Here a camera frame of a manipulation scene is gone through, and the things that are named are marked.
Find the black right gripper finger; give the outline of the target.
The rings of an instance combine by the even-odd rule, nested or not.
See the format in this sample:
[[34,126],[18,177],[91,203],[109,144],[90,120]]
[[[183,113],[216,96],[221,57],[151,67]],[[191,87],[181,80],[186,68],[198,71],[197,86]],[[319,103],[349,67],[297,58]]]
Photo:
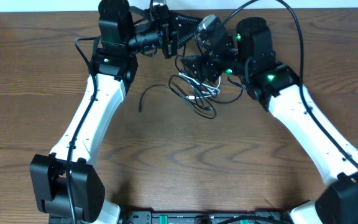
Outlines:
[[189,55],[181,58],[181,62],[184,66],[198,66],[200,62],[199,55]]
[[198,82],[203,81],[203,77],[195,64],[186,62],[183,63],[183,68],[187,76],[194,78]]

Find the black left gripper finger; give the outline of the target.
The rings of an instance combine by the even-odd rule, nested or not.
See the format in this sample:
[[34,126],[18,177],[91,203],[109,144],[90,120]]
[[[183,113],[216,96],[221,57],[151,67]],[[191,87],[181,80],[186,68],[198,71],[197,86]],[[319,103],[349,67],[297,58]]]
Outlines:
[[187,28],[194,30],[202,20],[203,19],[200,17],[193,17],[179,12],[174,12],[174,21],[180,29]]
[[199,31],[198,30],[193,30],[193,31],[177,31],[177,49],[179,50],[180,48],[184,47],[187,42],[189,42],[194,36],[195,34],[198,34]]

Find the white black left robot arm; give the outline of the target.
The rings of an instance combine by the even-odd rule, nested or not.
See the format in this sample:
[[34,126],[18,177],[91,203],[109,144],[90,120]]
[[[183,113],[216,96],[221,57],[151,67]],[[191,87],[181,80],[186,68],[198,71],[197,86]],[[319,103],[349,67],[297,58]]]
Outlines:
[[134,81],[137,55],[176,56],[200,23],[170,10],[165,1],[139,9],[127,0],[102,0],[98,11],[101,33],[85,59],[89,78],[83,99],[59,142],[30,163],[37,208],[50,223],[118,222],[121,209],[106,199],[95,169],[106,130]]

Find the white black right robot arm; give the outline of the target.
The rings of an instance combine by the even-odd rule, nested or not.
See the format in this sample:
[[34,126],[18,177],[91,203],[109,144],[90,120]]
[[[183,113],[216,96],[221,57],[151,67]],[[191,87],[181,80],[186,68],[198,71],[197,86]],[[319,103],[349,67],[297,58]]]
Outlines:
[[291,209],[288,222],[358,223],[358,150],[317,107],[299,76],[277,61],[266,21],[243,19],[230,36],[209,15],[196,34],[204,54],[185,57],[186,70],[200,81],[214,82],[223,73],[239,77],[247,94],[294,135],[326,185],[317,200]]

